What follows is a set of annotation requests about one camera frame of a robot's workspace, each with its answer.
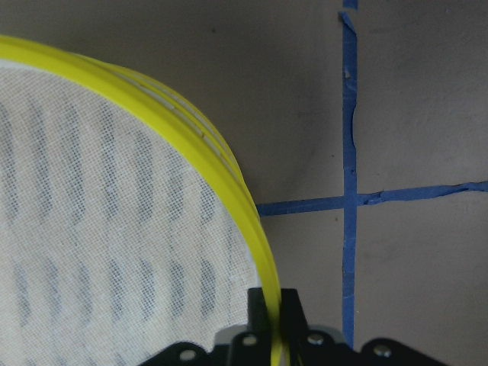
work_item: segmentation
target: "blue painter's tape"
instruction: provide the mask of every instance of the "blue painter's tape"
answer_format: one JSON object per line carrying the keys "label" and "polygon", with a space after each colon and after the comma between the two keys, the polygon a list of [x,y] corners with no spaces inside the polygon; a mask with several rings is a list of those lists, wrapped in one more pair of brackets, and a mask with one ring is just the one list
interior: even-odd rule
{"label": "blue painter's tape", "polygon": [[[391,201],[418,201],[444,197],[463,192],[488,192],[488,181],[463,183],[462,185],[435,185],[431,187],[397,189],[376,193],[358,194],[358,206],[374,206]],[[259,215],[275,216],[301,212],[337,210],[344,207],[344,197],[314,198],[303,201],[258,204]]]}
{"label": "blue painter's tape", "polygon": [[488,181],[462,185],[436,185],[433,187],[407,188],[358,195],[358,206],[372,206],[390,201],[417,201],[443,197],[468,191],[488,192]]}
{"label": "blue painter's tape", "polygon": [[324,210],[337,210],[344,207],[344,197],[315,198],[303,201],[277,202],[273,204],[258,204],[259,216],[275,216],[298,214]]}
{"label": "blue painter's tape", "polygon": [[351,18],[342,19],[342,148],[344,164],[344,248],[342,251],[342,332],[354,345],[356,226],[358,178],[354,144],[354,112],[358,95],[358,39]]}
{"label": "blue painter's tape", "polygon": [[358,10],[358,0],[344,0],[342,2],[344,8],[356,9]]}

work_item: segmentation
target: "gray floor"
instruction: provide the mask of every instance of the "gray floor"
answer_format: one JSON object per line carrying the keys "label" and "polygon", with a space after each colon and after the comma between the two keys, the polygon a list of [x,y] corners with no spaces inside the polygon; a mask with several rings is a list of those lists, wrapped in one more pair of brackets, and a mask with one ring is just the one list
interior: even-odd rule
{"label": "gray floor", "polygon": [[[342,2],[0,0],[0,33],[156,77],[235,151],[257,203],[338,196]],[[486,2],[367,0],[358,190],[488,180]],[[488,358],[488,196],[358,210],[355,346],[391,336],[454,365]],[[342,210],[263,219],[281,282],[341,326]]]}

